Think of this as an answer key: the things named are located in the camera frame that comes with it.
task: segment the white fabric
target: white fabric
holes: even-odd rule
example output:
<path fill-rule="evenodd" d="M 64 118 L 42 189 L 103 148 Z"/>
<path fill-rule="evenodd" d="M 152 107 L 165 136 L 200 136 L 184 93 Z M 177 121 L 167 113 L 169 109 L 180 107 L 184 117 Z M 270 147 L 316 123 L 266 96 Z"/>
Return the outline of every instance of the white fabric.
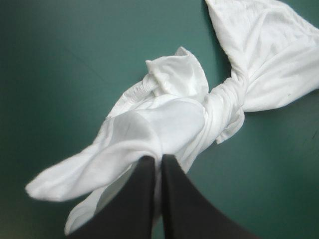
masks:
<path fill-rule="evenodd" d="M 207 0 L 231 77 L 208 93 L 204 71 L 184 48 L 146 61 L 149 73 L 129 88 L 93 144 L 52 166 L 26 190 L 64 201 L 91 192 L 70 213 L 68 234 L 90 219 L 107 186 L 143 155 L 175 154 L 187 172 L 196 156 L 244 122 L 244 112 L 275 109 L 319 87 L 319 30 L 275 0 Z M 157 172 L 156 198 L 160 197 Z"/>

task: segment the white cloth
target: white cloth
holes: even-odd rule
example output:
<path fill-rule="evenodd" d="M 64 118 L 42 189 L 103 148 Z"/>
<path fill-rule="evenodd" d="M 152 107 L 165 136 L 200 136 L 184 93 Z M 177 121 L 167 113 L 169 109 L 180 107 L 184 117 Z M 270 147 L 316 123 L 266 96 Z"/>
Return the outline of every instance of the white cloth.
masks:
<path fill-rule="evenodd" d="M 149 73 L 129 88 L 93 144 L 40 173 L 26 190 L 64 201 L 91 192 L 70 213 L 65 233 L 96 210 L 102 193 L 143 155 L 175 154 L 185 172 L 214 141 L 244 122 L 244 112 L 275 109 L 319 87 L 319 30 L 276 0 L 207 0 L 231 77 L 208 93 L 204 71 L 184 48 L 146 61 Z"/>

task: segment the teal background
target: teal background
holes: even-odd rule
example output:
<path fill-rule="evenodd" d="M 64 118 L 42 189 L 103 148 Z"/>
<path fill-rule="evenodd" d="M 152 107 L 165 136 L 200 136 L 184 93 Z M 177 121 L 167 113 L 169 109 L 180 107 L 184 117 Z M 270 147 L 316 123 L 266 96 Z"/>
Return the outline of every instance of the teal background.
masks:
<path fill-rule="evenodd" d="M 319 27 L 317 0 L 286 0 Z M 0 238 L 62 239 L 65 203 L 24 187 L 95 138 L 145 60 L 184 46 L 210 87 L 230 74 L 201 0 L 0 0 Z M 246 114 L 189 172 L 201 193 L 264 239 L 319 238 L 319 92 Z M 162 224 L 153 239 L 162 239 Z"/>

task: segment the black object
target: black object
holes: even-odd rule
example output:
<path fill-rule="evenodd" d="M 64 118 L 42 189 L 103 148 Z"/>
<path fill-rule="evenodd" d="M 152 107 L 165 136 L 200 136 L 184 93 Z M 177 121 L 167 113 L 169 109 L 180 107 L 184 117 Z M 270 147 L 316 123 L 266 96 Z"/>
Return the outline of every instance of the black object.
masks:
<path fill-rule="evenodd" d="M 162 158 L 165 239 L 257 239 L 212 206 L 186 177 L 174 155 Z"/>
<path fill-rule="evenodd" d="M 155 162 L 144 156 L 118 194 L 69 239 L 150 239 Z"/>

